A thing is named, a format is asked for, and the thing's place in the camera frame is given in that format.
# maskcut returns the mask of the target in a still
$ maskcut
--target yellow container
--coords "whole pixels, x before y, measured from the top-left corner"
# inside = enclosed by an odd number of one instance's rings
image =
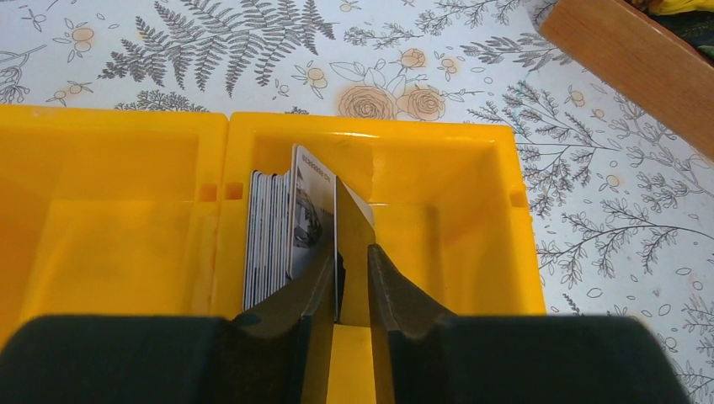
[[[44,313],[235,316],[250,173],[284,173],[295,143],[372,204],[377,241],[440,303],[545,312],[507,127],[2,107],[0,345]],[[333,357],[330,401],[373,401],[369,330],[337,326]]]

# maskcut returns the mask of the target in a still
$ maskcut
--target white tablecloth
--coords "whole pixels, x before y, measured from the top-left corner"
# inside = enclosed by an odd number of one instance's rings
[[[547,307],[643,320],[714,402],[714,171],[535,32],[554,2],[0,0],[0,104],[510,125]]]

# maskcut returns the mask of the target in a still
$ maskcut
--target empty yellow bin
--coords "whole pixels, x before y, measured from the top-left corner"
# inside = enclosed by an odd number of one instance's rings
[[[545,313],[507,127],[5,106],[0,346],[44,313],[235,316],[250,173],[284,173],[296,143],[372,205],[377,241],[437,301]],[[329,400],[374,401],[369,329],[337,326],[333,357]]]

